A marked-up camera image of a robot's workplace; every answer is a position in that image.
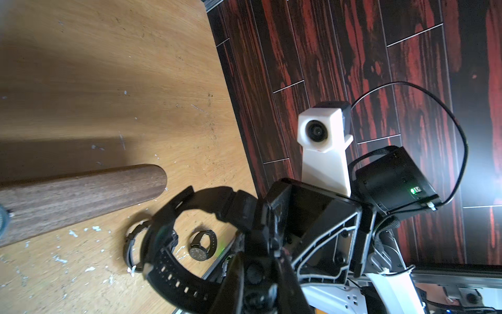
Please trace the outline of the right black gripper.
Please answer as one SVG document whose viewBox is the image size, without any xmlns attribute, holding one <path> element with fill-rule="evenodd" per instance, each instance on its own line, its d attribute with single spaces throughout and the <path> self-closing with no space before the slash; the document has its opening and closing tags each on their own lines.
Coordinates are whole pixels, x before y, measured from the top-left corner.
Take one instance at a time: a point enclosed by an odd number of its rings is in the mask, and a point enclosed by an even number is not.
<svg viewBox="0 0 502 314">
<path fill-rule="evenodd" d="M 266 202 L 286 211 L 280 229 L 293 237 L 288 248 L 300 283 L 344 283 L 365 269 L 375 208 L 341 194 L 283 178 Z"/>
</svg>

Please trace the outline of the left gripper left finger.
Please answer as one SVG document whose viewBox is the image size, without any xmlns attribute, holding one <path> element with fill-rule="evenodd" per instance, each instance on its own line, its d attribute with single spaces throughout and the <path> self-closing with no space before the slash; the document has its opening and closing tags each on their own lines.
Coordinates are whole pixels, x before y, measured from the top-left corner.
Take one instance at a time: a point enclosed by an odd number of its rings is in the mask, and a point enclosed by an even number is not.
<svg viewBox="0 0 502 314">
<path fill-rule="evenodd" d="M 244 294 L 244 253 L 237 253 L 230 262 L 227 275 L 209 313 L 242 313 Z"/>
</svg>

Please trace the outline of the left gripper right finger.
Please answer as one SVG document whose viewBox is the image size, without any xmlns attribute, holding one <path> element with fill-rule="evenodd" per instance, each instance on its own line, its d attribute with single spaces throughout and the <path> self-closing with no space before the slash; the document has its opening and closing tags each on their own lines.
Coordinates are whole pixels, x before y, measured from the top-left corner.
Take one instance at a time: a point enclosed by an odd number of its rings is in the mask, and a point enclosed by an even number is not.
<svg viewBox="0 0 502 314">
<path fill-rule="evenodd" d="M 313 313 L 284 250 L 274 259 L 273 269 L 277 284 L 277 313 Z"/>
</svg>

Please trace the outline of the thin black band watch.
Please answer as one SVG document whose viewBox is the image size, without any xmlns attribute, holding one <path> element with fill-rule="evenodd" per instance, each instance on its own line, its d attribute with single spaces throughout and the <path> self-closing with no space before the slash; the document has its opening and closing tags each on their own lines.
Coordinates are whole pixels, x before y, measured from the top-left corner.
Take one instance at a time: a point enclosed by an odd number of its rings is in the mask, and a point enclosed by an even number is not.
<svg viewBox="0 0 502 314">
<path fill-rule="evenodd" d="M 209 245 L 203 246 L 204 238 L 209 239 Z M 200 231 L 196 234 L 189 248 L 189 255 L 199 262 L 209 260 L 216 253 L 218 246 L 217 235 L 212 230 Z"/>
</svg>

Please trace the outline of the wooden watch stand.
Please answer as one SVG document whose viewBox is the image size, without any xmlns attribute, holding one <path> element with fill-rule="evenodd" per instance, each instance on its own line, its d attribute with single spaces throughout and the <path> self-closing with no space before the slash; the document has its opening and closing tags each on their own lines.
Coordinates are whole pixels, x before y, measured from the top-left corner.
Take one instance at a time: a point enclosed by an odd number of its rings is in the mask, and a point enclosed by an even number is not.
<svg viewBox="0 0 502 314">
<path fill-rule="evenodd" d="M 166 186 L 154 164 L 3 183 L 1 246 L 153 200 Z"/>
</svg>

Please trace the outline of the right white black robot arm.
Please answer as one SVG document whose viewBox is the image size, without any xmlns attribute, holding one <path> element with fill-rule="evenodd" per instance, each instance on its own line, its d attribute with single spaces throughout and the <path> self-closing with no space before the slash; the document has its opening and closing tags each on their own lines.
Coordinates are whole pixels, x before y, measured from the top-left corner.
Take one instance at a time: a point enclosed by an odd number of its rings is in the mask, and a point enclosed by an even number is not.
<svg viewBox="0 0 502 314">
<path fill-rule="evenodd" d="M 293 179 L 269 190 L 285 214 L 294 282 L 311 306 L 329 313 L 426 313 L 393 231 L 441 200 L 407 151 L 395 145 L 355 160 L 351 197 Z"/>
</svg>

